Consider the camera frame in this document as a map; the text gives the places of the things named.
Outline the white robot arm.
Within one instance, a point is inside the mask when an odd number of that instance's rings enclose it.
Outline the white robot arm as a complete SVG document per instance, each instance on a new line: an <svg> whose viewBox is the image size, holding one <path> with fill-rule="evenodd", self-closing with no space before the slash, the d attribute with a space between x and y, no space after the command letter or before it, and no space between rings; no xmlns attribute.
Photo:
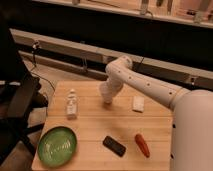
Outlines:
<svg viewBox="0 0 213 171"><path fill-rule="evenodd" d="M105 103L111 103L126 83L173 113L170 171L213 171L213 92L188 90L138 74L132 59L121 56L106 66L100 84Z"/></svg>

